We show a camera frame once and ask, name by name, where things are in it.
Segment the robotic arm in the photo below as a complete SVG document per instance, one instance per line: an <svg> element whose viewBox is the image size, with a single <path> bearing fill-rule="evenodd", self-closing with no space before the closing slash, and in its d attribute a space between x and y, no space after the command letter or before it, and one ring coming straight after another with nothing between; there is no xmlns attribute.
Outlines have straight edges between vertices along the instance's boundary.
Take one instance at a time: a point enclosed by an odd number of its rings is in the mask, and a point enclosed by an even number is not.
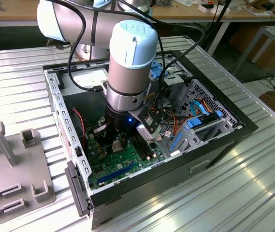
<svg viewBox="0 0 275 232"><path fill-rule="evenodd" d="M106 145L110 145L120 133L129 137L135 128L145 140L155 139L160 125L143 104L143 97L157 51L157 32L135 17L115 14L114 11L97 12L76 4L80 4L75 2L73 5L87 23L80 43L110 49L106 124L96 128L94 134L105 131L101 143ZM113 6L107 2L102 7L111 9ZM41 32L57 40L75 42L82 27L75 12L51 1L40 1L37 18Z"/></svg>

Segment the metal table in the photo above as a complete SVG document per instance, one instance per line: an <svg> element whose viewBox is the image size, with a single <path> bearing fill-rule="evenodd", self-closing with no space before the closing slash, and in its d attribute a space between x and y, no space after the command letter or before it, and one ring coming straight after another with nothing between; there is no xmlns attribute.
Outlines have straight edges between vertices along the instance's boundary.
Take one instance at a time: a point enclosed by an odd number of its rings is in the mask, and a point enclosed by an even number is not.
<svg viewBox="0 0 275 232"><path fill-rule="evenodd" d="M237 71L240 69L244 61L247 59L251 51L253 50L254 46L257 44L257 42L260 40L260 38L266 35L268 36L267 41L264 43L262 48L259 50L259 52L255 55L255 57L252 59L252 62L255 63L259 57L262 55L262 53L265 51L265 49L268 47L268 45L271 43L271 41L275 41L275 27L261 27L258 33L255 35L253 40L250 42L244 53L239 58L234 70L233 75L237 73Z"/></svg>
<svg viewBox="0 0 275 232"><path fill-rule="evenodd" d="M184 37L162 39L166 50L185 50ZM54 203L0 225L2 231L89 231L64 174L66 160L51 116L42 65L67 62L68 51L32 48L0 51L0 120L7 134L41 133L56 190ZM259 127L219 164L194 176L97 231L275 230L275 113L200 48L187 57Z"/></svg>

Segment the motherboard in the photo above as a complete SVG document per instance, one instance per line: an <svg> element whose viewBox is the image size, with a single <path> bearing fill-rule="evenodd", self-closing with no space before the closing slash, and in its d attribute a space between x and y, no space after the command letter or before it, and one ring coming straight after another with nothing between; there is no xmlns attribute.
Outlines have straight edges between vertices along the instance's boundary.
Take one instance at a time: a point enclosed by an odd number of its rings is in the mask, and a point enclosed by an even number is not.
<svg viewBox="0 0 275 232"><path fill-rule="evenodd" d="M88 178L91 189L98 189L165 159L156 141L142 143L138 136L133 136L121 151L110 152L100 146L90 129L86 133L89 138L87 159L92 169Z"/></svg>

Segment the blue pcie slot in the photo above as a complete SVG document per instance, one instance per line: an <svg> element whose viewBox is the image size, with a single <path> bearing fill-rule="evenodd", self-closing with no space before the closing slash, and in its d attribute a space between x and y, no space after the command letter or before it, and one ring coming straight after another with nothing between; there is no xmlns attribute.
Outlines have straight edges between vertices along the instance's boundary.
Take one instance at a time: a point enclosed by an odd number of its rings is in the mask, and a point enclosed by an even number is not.
<svg viewBox="0 0 275 232"><path fill-rule="evenodd" d="M131 170L134 166L136 165L136 163L132 163L130 164L128 167L125 167L125 168L122 168L118 171L115 171L114 173L111 173L111 174L108 174L100 179L97 180L97 183L100 183L100 182L104 182L104 181L107 181L107 180L110 180L110 179L113 179L115 178L116 176L119 176L121 174L124 174L124 173L127 173L129 170Z"/></svg>

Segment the green circuit board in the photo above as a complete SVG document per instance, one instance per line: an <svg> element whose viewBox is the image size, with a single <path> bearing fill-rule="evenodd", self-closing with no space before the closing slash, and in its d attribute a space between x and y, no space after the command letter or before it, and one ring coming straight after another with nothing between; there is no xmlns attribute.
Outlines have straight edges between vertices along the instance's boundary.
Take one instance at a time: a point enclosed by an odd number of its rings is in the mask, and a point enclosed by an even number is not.
<svg viewBox="0 0 275 232"><path fill-rule="evenodd" d="M93 136L90 136L89 130L86 133L89 137L87 159L92 169L92 174L88 178L91 189L98 189L165 159L158 146L155 148L149 146L153 156L150 159L142 160L130 140L127 141L127 146L122 151L109 154ZM102 182L99 181L100 178L110 174L116 176Z"/></svg>

